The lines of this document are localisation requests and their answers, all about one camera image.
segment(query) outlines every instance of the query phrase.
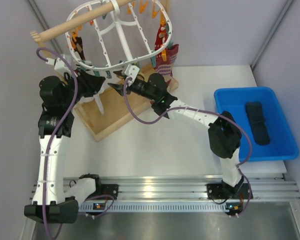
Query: red striped cloth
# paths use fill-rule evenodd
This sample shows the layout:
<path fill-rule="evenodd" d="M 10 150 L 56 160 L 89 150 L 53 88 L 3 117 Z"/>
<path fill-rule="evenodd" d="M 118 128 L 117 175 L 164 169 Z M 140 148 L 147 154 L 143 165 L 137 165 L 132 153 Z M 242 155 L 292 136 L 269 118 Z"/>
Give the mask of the red striped cloth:
<path fill-rule="evenodd" d="M 174 63 L 177 59 L 179 51 L 179 44 L 175 44 L 171 49 L 166 48 L 166 61 L 164 61 L 161 57 L 161 54 L 156 56 L 156 67 L 154 70 L 163 75 L 164 80 L 170 83 L 172 74 L 172 69 L 174 67 Z"/>

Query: wooden base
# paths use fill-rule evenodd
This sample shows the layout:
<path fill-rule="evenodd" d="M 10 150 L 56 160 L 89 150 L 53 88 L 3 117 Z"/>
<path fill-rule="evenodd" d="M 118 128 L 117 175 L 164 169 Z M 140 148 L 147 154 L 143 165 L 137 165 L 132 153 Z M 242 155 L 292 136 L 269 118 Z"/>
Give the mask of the wooden base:
<path fill-rule="evenodd" d="M 148 79 L 149 75 L 154 72 L 151 64 L 142 69 L 145 79 Z M 174 91 L 178 86 L 178 81 L 172 78 L 168 87 L 169 92 Z M 74 107 L 76 113 L 97 142 L 133 119 L 133 116 L 128 111 L 124 98 L 113 88 L 109 87 L 101 93 L 100 99 L 103 104 L 104 114 L 101 114 L 95 101 L 78 103 Z M 128 95 L 128 100 L 136 115 L 141 114 L 151 106 L 148 99 L 133 92 Z"/>

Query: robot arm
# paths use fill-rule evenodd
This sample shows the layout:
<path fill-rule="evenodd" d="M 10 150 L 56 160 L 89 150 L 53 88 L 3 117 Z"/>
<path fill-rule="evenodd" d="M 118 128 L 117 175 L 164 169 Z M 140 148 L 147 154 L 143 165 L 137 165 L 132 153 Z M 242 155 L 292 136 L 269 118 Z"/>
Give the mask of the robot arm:
<path fill-rule="evenodd" d="M 189 105 L 183 103 L 180 100 L 175 100 L 171 103 L 170 108 L 175 108 L 175 107 L 191 108 Z M 217 131 L 221 130 L 216 125 L 216 123 L 219 121 L 219 118 L 217 116 L 211 114 L 205 114 L 198 111 L 186 110 L 186 109 L 170 111 L 167 114 L 169 119 L 171 120 L 184 122 L 202 131 L 208 130 L 211 150 L 219 157 L 221 162 L 223 182 L 228 184 L 231 187 L 235 187 L 238 183 L 240 183 L 242 179 L 242 175 L 239 173 L 237 168 L 237 164 L 239 163 L 239 147 L 235 148 L 232 156 L 229 154 L 228 157 L 226 158 L 224 158 L 225 156 L 223 156 L 224 150 L 221 150 L 218 153 L 216 152 L 216 149 L 212 149 L 212 148 L 216 148 L 215 144 L 217 143 L 216 139 L 213 139 L 213 134 L 214 134 L 213 130 L 214 129 L 216 129 Z"/>
<path fill-rule="evenodd" d="M 48 223 L 74 223 L 78 217 L 79 206 L 91 194 L 100 195 L 101 180 L 98 175 L 86 174 L 80 177 L 77 184 L 64 192 L 64 165 L 66 150 L 71 137 L 74 116 L 70 112 L 54 136 L 49 154 L 46 155 L 48 142 L 52 132 L 67 111 L 73 98 L 74 80 L 70 77 L 69 69 L 60 68 L 60 61 L 48 61 L 55 65 L 58 72 L 64 74 L 67 85 L 56 76 L 48 76 L 40 83 L 40 97 L 43 100 L 42 114 L 40 116 L 39 142 L 40 166 L 36 191 L 30 205 L 24 207 L 24 215 L 37 222 L 43 222 L 43 197 L 46 199 L 46 216 Z M 96 94 L 105 81 L 104 77 L 92 76 L 84 71 L 77 71 L 78 95 L 76 102 L 81 97 L 92 97 Z"/>
<path fill-rule="evenodd" d="M 132 79 L 127 82 L 126 93 L 133 92 L 150 99 L 152 109 L 159 116 L 169 109 L 182 107 L 182 109 L 168 111 L 164 117 L 182 121 L 203 131 L 208 130 L 210 149 L 220 158 L 221 162 L 222 192 L 227 198 L 237 195 L 244 182 L 244 178 L 237 167 L 242 137 L 240 130 L 227 120 L 215 115 L 201 113 L 199 110 L 196 111 L 195 108 L 172 96 L 167 91 L 168 85 L 161 74 L 151 74 L 146 82 L 138 77 L 138 71 L 136 66 L 128 66 L 124 73 L 117 71 L 115 74 L 121 78 L 130 76 Z M 124 95 L 123 84 L 108 84 L 120 95 Z M 224 111 L 221 115 L 234 121 L 229 112 Z"/>

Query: wooden dowel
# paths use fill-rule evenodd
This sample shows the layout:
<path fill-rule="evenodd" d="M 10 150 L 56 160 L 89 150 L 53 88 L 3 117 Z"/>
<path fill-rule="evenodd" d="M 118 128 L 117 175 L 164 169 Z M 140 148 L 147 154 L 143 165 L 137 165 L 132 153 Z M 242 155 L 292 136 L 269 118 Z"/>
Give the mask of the wooden dowel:
<path fill-rule="evenodd" d="M 134 0 L 116 0 L 119 7 L 122 7 Z M 50 41 L 51 39 L 54 39 L 61 34 L 64 34 L 70 30 L 73 30 L 85 23 L 88 23 L 92 21 L 93 19 L 96 19 L 102 15 L 105 15 L 111 11 L 113 11 L 115 8 L 112 4 L 112 2 L 108 2 L 102 6 L 99 6 L 98 8 L 95 8 L 93 10 L 87 11 L 69 21 L 66 21 L 64 23 L 61 23 L 57 26 L 54 26 L 46 31 L 43 31 L 39 33 L 40 39 L 43 43 Z"/>

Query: metal base plate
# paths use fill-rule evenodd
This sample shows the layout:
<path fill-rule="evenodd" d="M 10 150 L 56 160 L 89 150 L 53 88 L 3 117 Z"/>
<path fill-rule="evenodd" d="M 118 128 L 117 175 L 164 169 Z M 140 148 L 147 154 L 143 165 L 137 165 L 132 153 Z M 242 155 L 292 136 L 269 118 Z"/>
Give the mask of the metal base plate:
<path fill-rule="evenodd" d="M 222 191 L 222 184 L 221 183 L 210 183 L 206 185 L 208 199 L 210 200 L 225 200 L 229 197 Z M 243 183 L 239 192 L 231 197 L 231 199 L 240 199 L 240 194 L 242 194 L 243 199 L 248 199 L 249 197 L 249 186 L 247 183 Z"/>

